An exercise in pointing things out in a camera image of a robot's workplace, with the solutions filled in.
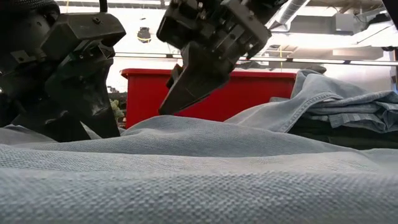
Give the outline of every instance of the denim fabric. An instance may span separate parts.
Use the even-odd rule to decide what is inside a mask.
[[[303,116],[330,122],[333,128],[343,125],[378,133],[398,130],[397,93],[371,93],[311,70],[297,73],[290,99],[275,98],[271,102],[243,111],[226,122],[286,133]]]
[[[332,128],[328,122],[303,117],[294,124],[288,133],[358,150],[398,149],[398,131],[375,133],[368,129],[347,126]]]
[[[294,105],[279,125],[272,110],[240,114],[251,126],[159,116],[80,142],[0,128],[0,223],[396,223],[398,150],[268,130]]]

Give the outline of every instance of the black mechanical part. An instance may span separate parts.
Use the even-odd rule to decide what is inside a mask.
[[[183,64],[172,70],[172,78],[167,83],[168,95],[159,109],[160,114],[173,114],[206,98],[213,90],[229,80],[225,71],[231,70],[227,58],[214,58],[196,42],[190,42],[183,50]]]
[[[381,49],[386,52],[392,52],[395,51],[397,48],[393,46],[388,46],[388,47],[381,47]]]
[[[0,23],[8,43],[0,49],[1,126],[60,142],[89,139],[81,122],[103,138],[119,136],[105,81],[113,46],[126,34],[121,23],[103,12],[36,9],[9,17]]]
[[[244,62],[244,63],[237,64],[235,67],[236,68],[242,68],[242,69],[245,69],[245,70],[248,70],[250,68],[266,69],[266,68],[268,68],[268,65],[261,65],[258,62],[249,61],[249,62]]]
[[[264,24],[285,2],[172,0],[157,37],[180,49],[184,64],[172,72],[160,114],[174,114],[222,87],[240,57],[264,48],[271,37]]]
[[[382,0],[384,7],[386,7],[391,20],[398,29],[398,14],[397,14],[397,1],[394,0]]]
[[[99,0],[99,11],[108,12],[108,0]]]
[[[2,0],[0,1],[0,16],[23,16],[30,11],[55,11],[60,14],[60,8],[54,0]]]
[[[149,28],[140,27],[137,33],[137,39],[143,44],[148,44],[152,40],[150,37]]]

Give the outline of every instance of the wall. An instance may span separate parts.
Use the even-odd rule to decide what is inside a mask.
[[[378,60],[390,60],[385,52]],[[326,76],[352,83],[370,91],[392,90],[391,76],[395,68],[386,66],[324,65]]]

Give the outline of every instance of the red container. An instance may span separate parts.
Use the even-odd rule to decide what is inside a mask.
[[[128,79],[126,127],[157,116],[169,89],[166,82],[171,70],[129,68],[121,71]],[[289,98],[294,73],[232,72],[222,89],[179,114],[191,118],[225,121],[250,107],[267,103],[273,96]]]

